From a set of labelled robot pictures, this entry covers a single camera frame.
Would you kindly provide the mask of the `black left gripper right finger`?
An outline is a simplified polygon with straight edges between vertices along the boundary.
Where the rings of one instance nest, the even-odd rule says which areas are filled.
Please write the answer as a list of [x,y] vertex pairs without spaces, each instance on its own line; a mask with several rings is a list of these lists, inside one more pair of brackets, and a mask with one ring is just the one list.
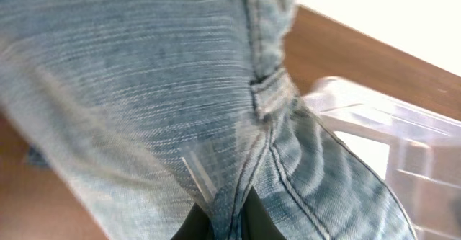
[[286,240],[274,225],[253,187],[241,209],[241,237],[243,240]]

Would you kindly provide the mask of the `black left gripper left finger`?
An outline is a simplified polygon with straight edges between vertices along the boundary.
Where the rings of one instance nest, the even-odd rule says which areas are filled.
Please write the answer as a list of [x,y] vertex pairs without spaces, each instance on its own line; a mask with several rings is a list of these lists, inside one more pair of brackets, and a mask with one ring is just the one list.
[[213,240],[210,219],[198,204],[194,204],[171,240]]

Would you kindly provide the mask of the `light blue jeans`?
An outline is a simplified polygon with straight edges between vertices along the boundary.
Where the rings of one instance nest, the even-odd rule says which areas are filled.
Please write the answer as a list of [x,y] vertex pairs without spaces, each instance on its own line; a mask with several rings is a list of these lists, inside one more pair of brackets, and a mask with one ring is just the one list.
[[253,187],[286,239],[415,239],[392,190],[287,73],[296,0],[1,0],[1,107],[111,239],[194,204],[242,239]]

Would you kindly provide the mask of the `dark blue jeans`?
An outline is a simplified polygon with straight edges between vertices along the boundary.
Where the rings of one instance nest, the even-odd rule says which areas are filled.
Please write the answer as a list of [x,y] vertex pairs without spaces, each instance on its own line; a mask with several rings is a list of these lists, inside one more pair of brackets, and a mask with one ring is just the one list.
[[33,147],[30,147],[29,150],[27,151],[25,162],[29,165],[36,166],[36,167],[43,168],[43,169],[50,168],[50,166],[48,165],[47,161],[42,156],[42,154]]

